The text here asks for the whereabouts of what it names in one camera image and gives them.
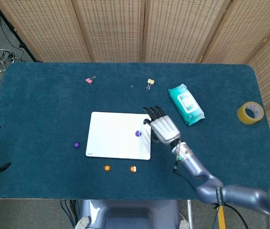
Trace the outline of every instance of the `pink binder clip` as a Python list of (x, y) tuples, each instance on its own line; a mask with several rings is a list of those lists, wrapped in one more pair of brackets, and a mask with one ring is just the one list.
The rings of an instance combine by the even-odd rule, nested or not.
[(85, 81), (88, 83), (88, 84), (92, 84), (93, 83), (93, 79), (95, 79), (96, 76), (92, 76), (91, 78), (87, 78)]

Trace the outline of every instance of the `binder clip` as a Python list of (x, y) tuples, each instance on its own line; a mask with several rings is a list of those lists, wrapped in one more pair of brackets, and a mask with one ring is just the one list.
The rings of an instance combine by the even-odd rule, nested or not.
[(92, 84), (93, 83), (93, 79), (95, 79), (96, 76), (92, 76), (91, 78), (87, 78), (85, 81), (88, 83), (88, 84)]
[(148, 87), (146, 87), (148, 90), (150, 90), (151, 85), (154, 84), (154, 80), (148, 79)]

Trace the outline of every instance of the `yellow pole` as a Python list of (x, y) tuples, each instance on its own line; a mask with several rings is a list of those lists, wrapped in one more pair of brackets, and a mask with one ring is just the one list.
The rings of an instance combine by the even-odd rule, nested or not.
[(218, 212), (218, 220), (219, 220), (219, 229), (225, 229), (225, 220), (224, 220), (224, 210), (223, 206), (219, 207), (219, 212)]

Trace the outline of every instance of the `black cable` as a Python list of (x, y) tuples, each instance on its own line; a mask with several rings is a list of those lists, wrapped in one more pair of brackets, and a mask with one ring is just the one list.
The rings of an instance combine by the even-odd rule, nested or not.
[(240, 217), (240, 219), (242, 220), (242, 222), (243, 222), (245, 228), (246, 228), (246, 229), (249, 229), (249, 227), (248, 227), (248, 225), (246, 224), (244, 218), (241, 216), (240, 212), (238, 212), (237, 209), (235, 209), (233, 206), (228, 205), (228, 204), (225, 204), (224, 206), (225, 206), (225, 207), (229, 207), (230, 209), (234, 210), (234, 211), (237, 213), (237, 215)]
[(78, 216), (80, 217), (80, 208), (79, 208), (79, 201), (77, 200), (77, 206), (78, 206)]
[(78, 221), (79, 221), (79, 215), (77, 214), (76, 200), (75, 199), (70, 199), (69, 200), (69, 205), (70, 205), (70, 208), (71, 208), (71, 210), (73, 212), (75, 223), (77, 224)]
[(65, 208), (63, 207), (63, 200), (62, 200), (62, 199), (60, 199), (60, 206), (61, 206), (61, 208), (63, 209), (63, 211), (66, 213), (66, 215), (67, 215), (68, 218), (69, 218), (69, 221), (71, 222), (72, 226), (74, 227), (75, 225), (73, 224), (73, 221), (72, 221), (70, 215), (67, 213), (67, 211), (66, 211)]
[(67, 211), (68, 211), (68, 213), (69, 213), (70, 219), (72, 220), (72, 225), (73, 225), (73, 227), (74, 227), (76, 224), (75, 224), (74, 221), (73, 221), (72, 214), (71, 214), (70, 211), (69, 211), (69, 208), (68, 208), (68, 206), (67, 206), (66, 201), (67, 201), (67, 200), (65, 199), (65, 200), (64, 200), (65, 206), (66, 206), (66, 208), (67, 208)]
[(22, 62), (22, 56), (24, 55), (24, 50), (22, 50), (22, 49), (20, 49), (20, 48), (17, 48), (17, 47), (15, 47), (14, 45), (12, 45), (11, 44), (11, 42), (9, 41), (9, 38), (7, 37), (7, 35), (6, 35), (6, 33), (5, 33), (5, 31), (3, 30), (3, 28), (2, 28), (2, 24), (1, 24), (1, 16), (0, 16), (0, 27), (1, 27), (1, 30), (2, 30), (2, 32), (3, 32), (3, 34), (5, 35), (5, 37), (7, 38), (7, 40), (8, 40), (8, 42), (9, 42), (9, 44), (12, 46), (12, 47), (14, 47), (14, 48), (16, 48), (16, 49), (18, 49), (18, 50), (21, 50), (22, 51), (22, 55), (21, 55), (21, 62)]
[(180, 177), (182, 177), (183, 179), (185, 179), (187, 181), (187, 183), (192, 187), (192, 189), (194, 191), (196, 191), (196, 189), (194, 188), (194, 186), (191, 184), (190, 180), (188, 178), (186, 178), (183, 174), (181, 174), (180, 172), (178, 172), (177, 170), (173, 170), (174, 173), (178, 174)]

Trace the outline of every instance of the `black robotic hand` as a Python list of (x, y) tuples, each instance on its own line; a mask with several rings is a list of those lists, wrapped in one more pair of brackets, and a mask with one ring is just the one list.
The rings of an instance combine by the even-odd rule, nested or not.
[(152, 138), (156, 142), (161, 142), (165, 145), (172, 145), (172, 143), (176, 144), (181, 137), (181, 133), (173, 123), (171, 118), (165, 114), (165, 112), (159, 107), (155, 106), (155, 108), (144, 107), (145, 111), (147, 111), (148, 115), (151, 117), (151, 120), (145, 119), (144, 124), (148, 124), (152, 128), (152, 134), (156, 135), (152, 136)]

